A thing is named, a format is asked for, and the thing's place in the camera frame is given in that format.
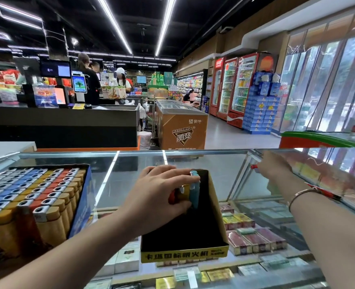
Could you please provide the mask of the person's left hand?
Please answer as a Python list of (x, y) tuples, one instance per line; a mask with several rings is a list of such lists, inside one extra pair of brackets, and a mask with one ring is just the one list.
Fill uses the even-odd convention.
[(177, 217), (163, 217), (162, 206), (172, 190), (199, 181), (190, 169), (172, 165), (150, 166), (143, 170), (124, 204), (119, 207), (120, 221), (130, 238), (150, 233)]

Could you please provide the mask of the yellow lighter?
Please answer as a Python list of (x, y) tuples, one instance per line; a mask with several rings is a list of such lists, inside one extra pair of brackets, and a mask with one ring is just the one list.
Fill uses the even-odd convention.
[(190, 201), (190, 185), (185, 184), (177, 189), (176, 199), (181, 201)]

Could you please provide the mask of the blue lighter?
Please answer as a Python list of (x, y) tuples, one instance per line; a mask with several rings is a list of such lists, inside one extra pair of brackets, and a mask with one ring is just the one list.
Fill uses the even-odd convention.
[(190, 184), (189, 200), (193, 209), (197, 209), (199, 205), (200, 196), (200, 180)]

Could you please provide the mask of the person's left forearm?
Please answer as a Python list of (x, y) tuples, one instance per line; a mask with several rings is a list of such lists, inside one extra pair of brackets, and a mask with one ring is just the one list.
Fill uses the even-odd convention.
[(130, 219), (116, 211), (0, 279), (0, 289), (83, 289), (115, 253), (137, 236)]

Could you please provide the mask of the person's right forearm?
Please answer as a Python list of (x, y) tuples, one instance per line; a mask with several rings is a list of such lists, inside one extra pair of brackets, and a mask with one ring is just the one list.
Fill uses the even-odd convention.
[(355, 289), (355, 214), (299, 178), (281, 194), (331, 289)]

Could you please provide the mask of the glass display counter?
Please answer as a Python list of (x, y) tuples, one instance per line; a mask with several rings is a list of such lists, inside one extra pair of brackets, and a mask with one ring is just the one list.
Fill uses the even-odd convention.
[[(312, 148), (278, 149), (292, 166), (296, 175), (311, 184), (340, 194), (342, 206), (355, 213), (355, 148)], [(136, 287), (156, 288), (156, 280), (161, 287), (173, 285), (172, 278), (178, 267), (198, 267), (202, 272), (229, 268), (234, 277), (214, 282), (198, 282), (199, 288), (327, 288), (322, 272), (311, 261), (307, 245), (294, 220), (286, 217), (279, 222), (266, 216), (267, 203), (283, 204), (273, 184), (269, 183), (250, 166), (261, 160), (263, 150), (204, 150), (204, 151), (101, 151), (101, 152), (32, 152), (7, 155), (0, 158), (0, 173), (8, 168), (88, 164), (91, 167), (95, 207), (94, 219), (105, 216), (117, 208), (124, 200), (135, 178), (146, 166), (164, 163), (178, 168), (208, 170), (220, 203), (228, 203), (236, 212), (247, 214), (257, 222), (257, 227), (265, 225), (277, 235), (287, 240), (285, 250), (280, 253), (287, 258), (303, 258), (308, 265), (292, 266), (278, 271), (258, 270), (255, 263), (260, 254), (234, 256), (231, 251), (226, 258), (189, 264), (159, 266), (160, 263), (142, 264), (139, 270), (108, 275), (113, 272), (113, 263), (103, 267), (101, 273), (92, 279), (98, 285), (88, 288), (103, 288), (111, 281), (110, 288)]]

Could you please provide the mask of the stack of blue cartons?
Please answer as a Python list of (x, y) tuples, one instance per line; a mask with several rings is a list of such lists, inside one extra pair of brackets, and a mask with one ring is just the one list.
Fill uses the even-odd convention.
[(249, 134), (270, 135), (281, 99), (280, 75), (269, 71), (254, 73), (249, 88), (242, 130)]

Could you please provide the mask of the red and green chest freezer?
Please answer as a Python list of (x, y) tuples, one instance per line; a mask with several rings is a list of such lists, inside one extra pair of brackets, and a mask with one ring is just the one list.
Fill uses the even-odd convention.
[(280, 149), (355, 148), (355, 133), (286, 131), (281, 134)]

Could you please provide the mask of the rows of cigarette packs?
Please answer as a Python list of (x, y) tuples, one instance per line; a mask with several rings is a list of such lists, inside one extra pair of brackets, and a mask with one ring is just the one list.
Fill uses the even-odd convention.
[[(197, 166), (191, 167), (191, 173), (199, 176)], [(222, 220), (225, 226), (230, 252), (234, 256), (253, 255), (258, 253), (276, 252), (286, 250), (288, 241), (276, 234), (267, 226), (295, 226), (295, 221), (283, 200), (269, 200), (279, 197), (276, 185), (271, 181), (266, 183), (269, 195), (259, 195), (258, 180), (266, 181), (262, 176), (254, 181), (251, 188), (248, 188), (252, 195), (248, 195), (245, 201), (239, 203), (240, 212), (236, 211), (226, 202), (219, 202)], [(141, 262), (141, 240), (137, 241), (137, 248), (127, 244), (120, 253), (123, 257), (132, 257), (139, 264)], [(202, 261), (214, 258), (205, 258), (193, 261), (165, 261), (156, 262), (161, 265), (186, 264), (194, 261)]]

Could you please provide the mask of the red drinks fridge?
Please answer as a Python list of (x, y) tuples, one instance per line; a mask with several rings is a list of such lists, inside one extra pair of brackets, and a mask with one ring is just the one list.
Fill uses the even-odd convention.
[(238, 129), (242, 129), (249, 88), (252, 85), (252, 77), (257, 67), (258, 56), (258, 53), (251, 53), (239, 57), (237, 60), (227, 124)]
[(231, 94), (233, 91), (234, 80), (236, 77), (236, 68), (238, 66), (238, 58), (233, 57), (224, 61), (222, 80), (219, 90), (218, 113), (217, 118), (227, 121), (228, 110), (230, 105)]
[(221, 57), (215, 61), (213, 68), (213, 79), (212, 79), (212, 87), (211, 87), (211, 98), (210, 98), (210, 106), (209, 106), (209, 114), (217, 117), (218, 108), (219, 108), (219, 92), (220, 86), (223, 79), (223, 69), (226, 58)]

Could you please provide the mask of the roll of white bags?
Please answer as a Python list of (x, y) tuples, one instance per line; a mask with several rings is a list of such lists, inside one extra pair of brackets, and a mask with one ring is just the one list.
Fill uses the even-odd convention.
[(140, 139), (139, 150), (149, 150), (151, 147), (152, 133), (149, 131), (138, 132), (138, 138)]

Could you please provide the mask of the shelf of goods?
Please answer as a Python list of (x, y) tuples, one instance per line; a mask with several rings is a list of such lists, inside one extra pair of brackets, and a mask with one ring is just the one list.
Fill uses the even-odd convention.
[(177, 94), (184, 96), (194, 89), (195, 101), (201, 102), (202, 96), (206, 94), (208, 80), (208, 69), (202, 69), (189, 75), (177, 77)]

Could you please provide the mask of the white customer display screen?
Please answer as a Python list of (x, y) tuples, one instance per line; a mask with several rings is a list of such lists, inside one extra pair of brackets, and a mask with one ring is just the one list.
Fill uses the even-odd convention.
[(84, 93), (88, 92), (85, 75), (80, 71), (72, 71), (72, 84), (75, 93)]

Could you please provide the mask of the ceiling light strip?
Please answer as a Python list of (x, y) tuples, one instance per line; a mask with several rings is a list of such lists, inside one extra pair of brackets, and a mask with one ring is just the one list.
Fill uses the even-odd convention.
[(102, 8), (103, 12), (105, 13), (106, 17), (108, 18), (110, 24), (115, 29), (115, 31), (118, 35), (118, 38), (121, 41), (126, 52), (129, 53), (130, 55), (133, 55), (132, 48), (129, 45), (127, 38), (122, 31), (122, 27), (118, 23), (115, 15), (114, 15), (114, 12), (112, 11), (111, 6), (108, 4), (107, 0), (97, 0), (97, 2), (99, 3), (99, 5)]
[(158, 40), (156, 51), (155, 51), (155, 57), (158, 57), (161, 52), (161, 48), (162, 48), (162, 45), (163, 45), (163, 42), (165, 39), (165, 35), (167, 33), (169, 22), (170, 22), (170, 19), (171, 19), (173, 10), (174, 10), (175, 2), (176, 2), (176, 0), (167, 0), (167, 6), (166, 6), (162, 26), (161, 26), (159, 40)]

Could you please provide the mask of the blue counter sign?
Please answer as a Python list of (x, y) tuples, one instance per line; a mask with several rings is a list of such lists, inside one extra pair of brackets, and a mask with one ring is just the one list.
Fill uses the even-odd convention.
[(33, 85), (35, 105), (38, 108), (58, 108), (53, 85)]

